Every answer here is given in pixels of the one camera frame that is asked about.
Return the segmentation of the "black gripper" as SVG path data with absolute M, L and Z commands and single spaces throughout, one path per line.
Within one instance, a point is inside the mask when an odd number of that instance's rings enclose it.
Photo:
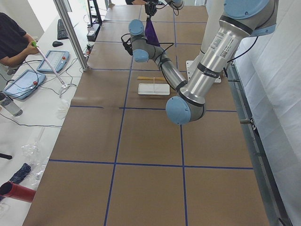
M 148 0 L 145 6 L 145 13 L 148 16 L 154 16 L 157 12 L 157 1 L 156 0 Z
M 129 37 L 127 40 L 124 40 L 123 38 L 130 34 L 124 34 L 121 36 L 121 41 L 124 49 L 129 53 L 129 55 L 133 55 L 133 49 L 132 49 L 132 43 L 131 43 L 131 37 Z

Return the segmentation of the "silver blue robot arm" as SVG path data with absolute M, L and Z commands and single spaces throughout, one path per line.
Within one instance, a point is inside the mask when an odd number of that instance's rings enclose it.
M 205 96 L 235 54 L 242 39 L 273 33 L 277 24 L 277 8 L 277 0 L 222 1 L 219 30 L 204 56 L 195 60 L 197 66 L 188 81 L 176 69 L 162 47 L 147 42 L 142 21 L 134 19 L 129 23 L 134 60 L 153 60 L 167 83 L 177 92 L 166 103 L 166 114 L 170 121 L 183 125 L 204 116 Z
M 180 10 L 184 6 L 183 0 L 166 0 L 166 5 L 169 5 L 172 9 Z M 159 0 L 147 0 L 144 5 L 145 13 L 148 16 L 154 16 L 158 10 Z

